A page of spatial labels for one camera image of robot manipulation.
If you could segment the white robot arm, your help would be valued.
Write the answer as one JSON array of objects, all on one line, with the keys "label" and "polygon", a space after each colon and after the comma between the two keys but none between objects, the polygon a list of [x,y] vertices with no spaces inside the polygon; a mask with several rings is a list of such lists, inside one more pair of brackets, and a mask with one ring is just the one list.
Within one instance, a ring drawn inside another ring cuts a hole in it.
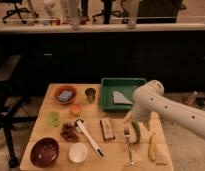
[{"label": "white robot arm", "polygon": [[138,87],[132,97],[134,103],[126,114],[124,123],[147,123],[151,113],[156,112],[205,140],[205,111],[166,98],[160,81],[151,80]]}]

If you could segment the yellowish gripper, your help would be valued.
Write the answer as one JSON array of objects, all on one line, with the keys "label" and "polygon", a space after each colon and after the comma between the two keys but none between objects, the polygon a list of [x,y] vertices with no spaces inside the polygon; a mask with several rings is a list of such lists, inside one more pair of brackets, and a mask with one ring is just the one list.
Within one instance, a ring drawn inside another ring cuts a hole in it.
[{"label": "yellowish gripper", "polygon": [[135,137],[131,139],[131,142],[133,144],[138,144],[141,140],[141,129],[139,127],[139,123],[132,119],[131,112],[128,112],[126,114],[126,116],[123,119],[123,123],[124,124],[131,124],[131,126],[134,130],[134,133],[135,133]]}]

